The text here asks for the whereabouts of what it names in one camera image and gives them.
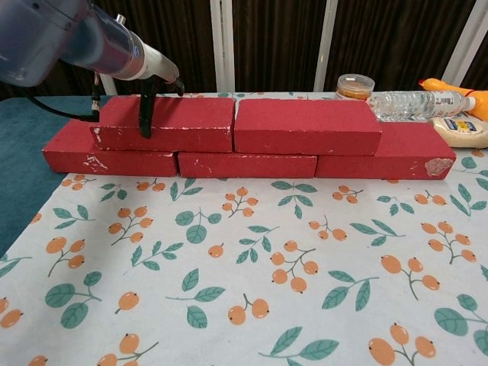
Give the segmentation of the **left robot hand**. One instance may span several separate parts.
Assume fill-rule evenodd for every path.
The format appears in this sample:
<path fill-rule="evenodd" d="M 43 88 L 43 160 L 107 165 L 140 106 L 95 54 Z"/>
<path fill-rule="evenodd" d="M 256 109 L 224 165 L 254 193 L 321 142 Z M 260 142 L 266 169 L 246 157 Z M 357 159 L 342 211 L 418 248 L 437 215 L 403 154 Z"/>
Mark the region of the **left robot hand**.
<path fill-rule="evenodd" d="M 140 95 L 139 129 L 142 137 L 149 139 L 152 135 L 152 119 L 156 95 L 164 82 L 169 90 L 182 97 L 185 86 L 180 78 L 178 67 L 158 50 L 143 44 L 146 68 L 140 79 L 143 80 Z"/>

